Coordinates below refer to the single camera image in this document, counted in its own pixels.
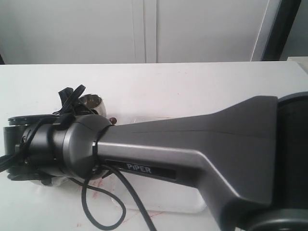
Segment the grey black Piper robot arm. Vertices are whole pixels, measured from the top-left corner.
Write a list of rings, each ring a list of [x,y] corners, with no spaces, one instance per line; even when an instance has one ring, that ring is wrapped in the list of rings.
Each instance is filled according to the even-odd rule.
[[[60,92],[62,108],[17,116],[4,128],[1,171],[11,180],[82,186],[115,174],[150,230],[155,226],[123,172],[197,188],[223,231],[308,228],[308,94],[255,96],[209,115],[114,125],[81,92]]]

